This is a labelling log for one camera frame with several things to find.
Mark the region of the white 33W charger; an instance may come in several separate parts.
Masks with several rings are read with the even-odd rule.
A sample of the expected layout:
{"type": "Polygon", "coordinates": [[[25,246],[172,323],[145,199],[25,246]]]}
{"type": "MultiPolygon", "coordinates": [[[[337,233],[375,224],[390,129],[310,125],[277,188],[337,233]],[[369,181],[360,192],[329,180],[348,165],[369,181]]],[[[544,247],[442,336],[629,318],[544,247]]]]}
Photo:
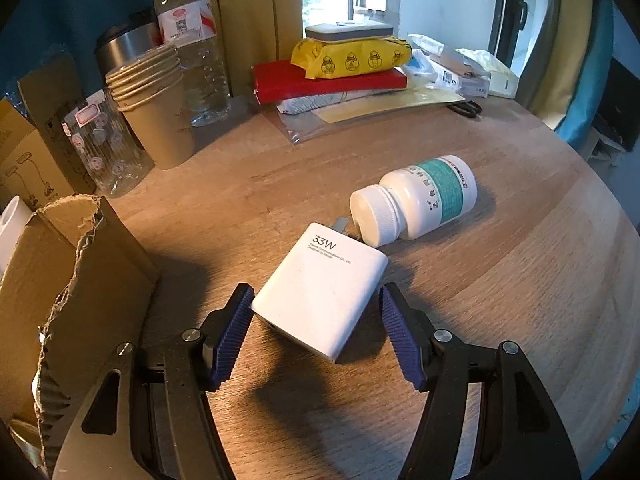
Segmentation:
{"type": "Polygon", "coordinates": [[[388,258],[312,222],[252,302],[252,310],[303,347],[336,361],[386,269],[388,258]]]}

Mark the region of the white desk lamp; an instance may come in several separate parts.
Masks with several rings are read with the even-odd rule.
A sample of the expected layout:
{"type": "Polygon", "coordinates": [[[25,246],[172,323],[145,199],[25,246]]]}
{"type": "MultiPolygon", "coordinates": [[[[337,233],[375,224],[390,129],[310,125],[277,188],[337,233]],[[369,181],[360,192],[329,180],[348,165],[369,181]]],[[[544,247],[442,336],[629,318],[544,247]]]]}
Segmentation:
{"type": "Polygon", "coordinates": [[[18,239],[24,232],[32,211],[20,196],[15,195],[6,205],[1,214],[0,229],[0,274],[6,273],[13,256],[18,239]]]}

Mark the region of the clear jar with stickers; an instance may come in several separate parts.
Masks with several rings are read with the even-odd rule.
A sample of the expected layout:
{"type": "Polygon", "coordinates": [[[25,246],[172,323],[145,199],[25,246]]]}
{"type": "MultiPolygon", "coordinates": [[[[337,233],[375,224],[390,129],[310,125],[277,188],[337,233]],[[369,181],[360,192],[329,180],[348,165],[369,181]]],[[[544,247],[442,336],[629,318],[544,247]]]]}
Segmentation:
{"type": "Polygon", "coordinates": [[[67,113],[62,127],[101,195],[129,193],[154,167],[104,89],[67,113]]]}

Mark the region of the white pill bottle teal label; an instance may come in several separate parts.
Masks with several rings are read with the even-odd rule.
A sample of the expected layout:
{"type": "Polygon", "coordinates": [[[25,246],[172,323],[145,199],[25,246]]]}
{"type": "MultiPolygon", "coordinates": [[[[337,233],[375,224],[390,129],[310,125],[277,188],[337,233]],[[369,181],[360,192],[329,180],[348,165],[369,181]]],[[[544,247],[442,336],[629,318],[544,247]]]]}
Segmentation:
{"type": "Polygon", "coordinates": [[[381,247],[415,240],[473,209],[477,183],[469,165],[454,155],[418,162],[353,192],[352,221],[362,240],[381,247]]]}

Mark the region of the brown cardboard carton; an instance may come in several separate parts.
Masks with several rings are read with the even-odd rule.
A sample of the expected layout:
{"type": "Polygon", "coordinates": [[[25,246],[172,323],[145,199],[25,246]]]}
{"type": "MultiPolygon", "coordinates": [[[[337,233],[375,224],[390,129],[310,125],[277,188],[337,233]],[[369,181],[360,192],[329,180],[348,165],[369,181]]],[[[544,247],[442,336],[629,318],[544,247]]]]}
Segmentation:
{"type": "Polygon", "coordinates": [[[1,205],[20,196],[31,210],[73,194],[92,194],[89,176],[63,131],[65,115],[82,103],[73,58],[62,53],[17,81],[21,113],[1,100],[1,205]]]}

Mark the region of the stack of paper cups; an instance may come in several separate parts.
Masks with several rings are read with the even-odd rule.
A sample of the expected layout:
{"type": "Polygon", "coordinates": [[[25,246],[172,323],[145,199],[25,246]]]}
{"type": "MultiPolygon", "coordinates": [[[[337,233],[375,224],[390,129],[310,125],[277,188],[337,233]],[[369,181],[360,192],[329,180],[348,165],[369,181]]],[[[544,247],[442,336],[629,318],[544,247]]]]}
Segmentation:
{"type": "Polygon", "coordinates": [[[195,151],[183,73],[171,44],[146,51],[105,76],[117,110],[161,170],[180,166],[195,151]]]}

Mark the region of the black scissors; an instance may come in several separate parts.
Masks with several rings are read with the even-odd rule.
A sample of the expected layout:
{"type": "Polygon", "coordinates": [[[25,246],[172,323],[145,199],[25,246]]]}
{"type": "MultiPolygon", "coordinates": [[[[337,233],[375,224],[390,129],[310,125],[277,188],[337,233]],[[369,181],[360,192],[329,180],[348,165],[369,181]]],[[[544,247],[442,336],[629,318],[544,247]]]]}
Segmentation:
{"type": "Polygon", "coordinates": [[[477,116],[483,111],[480,104],[477,104],[473,101],[460,101],[454,102],[447,105],[448,110],[452,110],[454,113],[470,118],[475,119],[477,116]]]}

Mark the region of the red book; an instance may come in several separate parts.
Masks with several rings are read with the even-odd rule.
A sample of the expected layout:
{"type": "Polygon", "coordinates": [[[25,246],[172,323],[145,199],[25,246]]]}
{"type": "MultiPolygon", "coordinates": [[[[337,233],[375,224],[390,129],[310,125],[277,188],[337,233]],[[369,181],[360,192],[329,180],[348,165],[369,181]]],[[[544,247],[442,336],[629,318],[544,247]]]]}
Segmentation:
{"type": "Polygon", "coordinates": [[[336,79],[307,79],[305,71],[289,60],[255,65],[253,79],[254,96],[262,105],[304,96],[364,90],[401,90],[407,87],[407,77],[396,68],[336,79]]]}

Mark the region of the yellow envelope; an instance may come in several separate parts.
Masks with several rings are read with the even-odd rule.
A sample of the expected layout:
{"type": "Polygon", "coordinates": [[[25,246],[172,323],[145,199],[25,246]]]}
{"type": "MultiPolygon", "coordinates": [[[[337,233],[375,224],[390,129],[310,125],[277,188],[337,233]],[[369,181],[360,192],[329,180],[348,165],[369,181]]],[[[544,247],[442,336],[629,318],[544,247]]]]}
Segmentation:
{"type": "Polygon", "coordinates": [[[446,106],[463,101],[463,96],[451,90],[417,88],[364,96],[295,115],[282,114],[275,107],[269,107],[264,110],[264,116],[292,144],[299,144],[400,110],[446,106]]]}

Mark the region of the white boxes pile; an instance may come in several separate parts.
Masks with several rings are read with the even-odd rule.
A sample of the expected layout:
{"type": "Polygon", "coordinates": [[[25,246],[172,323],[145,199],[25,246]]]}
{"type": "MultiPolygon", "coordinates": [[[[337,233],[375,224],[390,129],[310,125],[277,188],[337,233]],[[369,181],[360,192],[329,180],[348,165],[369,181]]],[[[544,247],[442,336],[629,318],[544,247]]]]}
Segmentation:
{"type": "Polygon", "coordinates": [[[513,100],[520,80],[506,64],[486,50],[454,49],[422,34],[410,34],[413,77],[424,77],[432,88],[447,89],[465,98],[513,100]]]}

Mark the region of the steel thermos cup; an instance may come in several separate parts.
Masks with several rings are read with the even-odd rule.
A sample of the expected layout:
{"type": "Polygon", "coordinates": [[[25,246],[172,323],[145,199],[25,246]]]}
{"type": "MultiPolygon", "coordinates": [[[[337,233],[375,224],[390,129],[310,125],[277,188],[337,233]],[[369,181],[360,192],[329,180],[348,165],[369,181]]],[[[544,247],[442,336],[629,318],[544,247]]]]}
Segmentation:
{"type": "Polygon", "coordinates": [[[130,13],[125,23],[110,27],[99,36],[94,56],[101,75],[105,77],[111,70],[162,43],[155,11],[145,8],[130,13]]]}

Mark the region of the yellow wet wipes pack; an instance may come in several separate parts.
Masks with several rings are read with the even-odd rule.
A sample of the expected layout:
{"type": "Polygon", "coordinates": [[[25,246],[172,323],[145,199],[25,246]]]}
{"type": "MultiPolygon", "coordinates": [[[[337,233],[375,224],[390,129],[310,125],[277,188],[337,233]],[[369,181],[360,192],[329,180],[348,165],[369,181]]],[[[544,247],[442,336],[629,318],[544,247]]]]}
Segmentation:
{"type": "Polygon", "coordinates": [[[340,42],[306,38],[296,44],[290,61],[307,79],[336,79],[391,70],[411,57],[410,44],[395,37],[340,42]]]}

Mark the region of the clear water bottle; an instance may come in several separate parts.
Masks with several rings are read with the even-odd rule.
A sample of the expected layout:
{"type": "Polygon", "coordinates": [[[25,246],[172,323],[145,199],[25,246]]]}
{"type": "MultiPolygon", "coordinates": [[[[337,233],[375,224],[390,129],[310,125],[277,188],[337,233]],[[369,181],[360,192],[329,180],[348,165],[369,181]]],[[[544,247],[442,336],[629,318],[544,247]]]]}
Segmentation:
{"type": "Polygon", "coordinates": [[[194,127],[221,120],[230,107],[215,9],[214,0],[160,0],[156,5],[160,36],[178,51],[194,127]]]}

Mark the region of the white device on wipes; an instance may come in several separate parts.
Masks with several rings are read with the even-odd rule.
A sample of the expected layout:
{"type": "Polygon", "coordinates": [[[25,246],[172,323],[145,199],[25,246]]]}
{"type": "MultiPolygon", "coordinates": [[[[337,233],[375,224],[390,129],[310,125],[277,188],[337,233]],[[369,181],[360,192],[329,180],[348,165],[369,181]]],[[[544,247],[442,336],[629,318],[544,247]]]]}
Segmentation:
{"type": "Polygon", "coordinates": [[[341,42],[393,36],[394,28],[390,24],[377,21],[339,21],[305,27],[309,39],[322,42],[341,42]]]}

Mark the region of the yellow curtain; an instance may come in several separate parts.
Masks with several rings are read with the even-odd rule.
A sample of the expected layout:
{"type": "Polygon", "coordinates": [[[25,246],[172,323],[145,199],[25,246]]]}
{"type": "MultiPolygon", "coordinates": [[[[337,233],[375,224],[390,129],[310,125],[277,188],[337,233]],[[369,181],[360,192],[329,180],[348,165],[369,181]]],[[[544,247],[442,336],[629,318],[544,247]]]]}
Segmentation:
{"type": "Polygon", "coordinates": [[[255,65],[288,58],[302,38],[302,0],[214,1],[230,96],[242,96],[255,65]]]}

